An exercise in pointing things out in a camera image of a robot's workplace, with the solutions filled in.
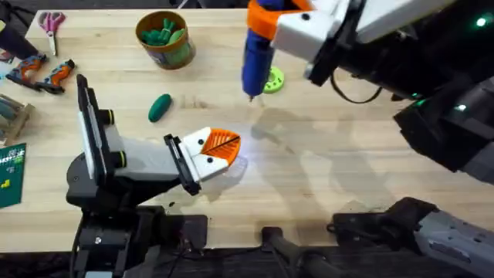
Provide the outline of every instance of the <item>pen holder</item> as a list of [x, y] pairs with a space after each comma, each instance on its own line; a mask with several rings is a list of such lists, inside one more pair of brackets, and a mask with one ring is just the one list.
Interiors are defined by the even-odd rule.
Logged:
[[[171, 32], [184, 29], [180, 39], [166, 46], [150, 46], [141, 37], [143, 31], [153, 29], [163, 29], [163, 21], [168, 19], [175, 22], [175, 27]], [[166, 70], [175, 70], [189, 64], [195, 55], [195, 47], [188, 34], [185, 20], [175, 12], [160, 11], [144, 16], [136, 26], [136, 36], [140, 44], [146, 49], [147, 54], [157, 65]]]

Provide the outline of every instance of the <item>black machine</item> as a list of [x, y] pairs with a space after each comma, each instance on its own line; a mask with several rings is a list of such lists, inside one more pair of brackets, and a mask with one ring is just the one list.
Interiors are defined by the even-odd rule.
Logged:
[[160, 248], [203, 248], [208, 223], [204, 215], [165, 215], [163, 207], [139, 206], [180, 184], [191, 195], [199, 192], [178, 147], [180, 140], [164, 138], [167, 159], [174, 161], [167, 181], [128, 178], [117, 170], [130, 163], [126, 152], [110, 150], [112, 141], [120, 137], [105, 128], [114, 125], [113, 111], [98, 107], [86, 78], [78, 75], [77, 85], [85, 153], [67, 171], [66, 199], [79, 206], [83, 216], [73, 243], [70, 275], [122, 277], [139, 266], [141, 277], [151, 277]]
[[358, 43], [355, 22], [365, 1], [352, 1], [336, 38], [328, 39], [308, 76], [321, 86], [337, 66], [416, 100], [394, 116], [419, 154], [450, 171], [494, 183], [494, 2], [456, 1], [369, 43]]

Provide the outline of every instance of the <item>pink scissors handle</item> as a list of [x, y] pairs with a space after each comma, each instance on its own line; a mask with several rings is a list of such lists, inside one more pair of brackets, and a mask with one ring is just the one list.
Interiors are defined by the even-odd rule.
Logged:
[[64, 20], [65, 15], [61, 12], [42, 12], [38, 18], [39, 25], [47, 32], [56, 32]]

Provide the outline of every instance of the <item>scissors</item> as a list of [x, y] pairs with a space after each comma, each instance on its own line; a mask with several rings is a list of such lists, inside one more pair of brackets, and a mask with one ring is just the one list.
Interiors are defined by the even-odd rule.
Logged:
[[46, 31], [49, 40], [49, 48], [52, 49], [54, 56], [56, 56], [55, 33], [64, 20], [65, 15], [61, 12], [42, 12], [38, 18], [39, 26]]

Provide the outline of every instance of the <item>green toy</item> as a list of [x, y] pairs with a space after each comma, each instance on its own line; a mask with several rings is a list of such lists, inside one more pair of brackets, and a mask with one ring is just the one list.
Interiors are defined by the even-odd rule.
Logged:
[[276, 93], [285, 83], [285, 74], [275, 66], [269, 70], [268, 82], [264, 86], [263, 93]]
[[170, 21], [170, 19], [164, 19], [163, 29], [161, 30], [159, 41], [164, 42], [165, 44], [168, 43], [171, 36], [171, 30], [173, 30], [174, 27], [175, 22]]
[[150, 46], [166, 46], [171, 37], [171, 32], [175, 27], [175, 22], [170, 19], [163, 20], [163, 29], [158, 31], [153, 29], [151, 31], [143, 31], [140, 34], [142, 40]]
[[149, 109], [149, 114], [147, 116], [149, 121], [151, 123], [159, 121], [161, 117], [163, 117], [163, 115], [168, 111], [171, 103], [172, 99], [167, 93], [158, 97], [151, 106], [151, 109]]
[[180, 39], [180, 37], [184, 34], [184, 32], [185, 32], [185, 29], [180, 29], [180, 30], [173, 32], [173, 35], [171, 35], [170, 40], [167, 43], [167, 46], [178, 41], [178, 39]]

